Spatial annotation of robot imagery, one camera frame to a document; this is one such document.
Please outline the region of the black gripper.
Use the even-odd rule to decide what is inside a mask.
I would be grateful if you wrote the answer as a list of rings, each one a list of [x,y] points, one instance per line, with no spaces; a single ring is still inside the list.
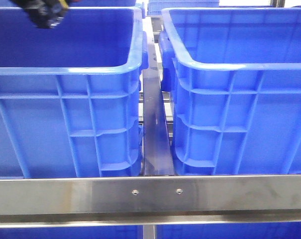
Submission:
[[[68,0],[12,0],[22,8],[38,28],[52,29],[65,17],[69,9]]]

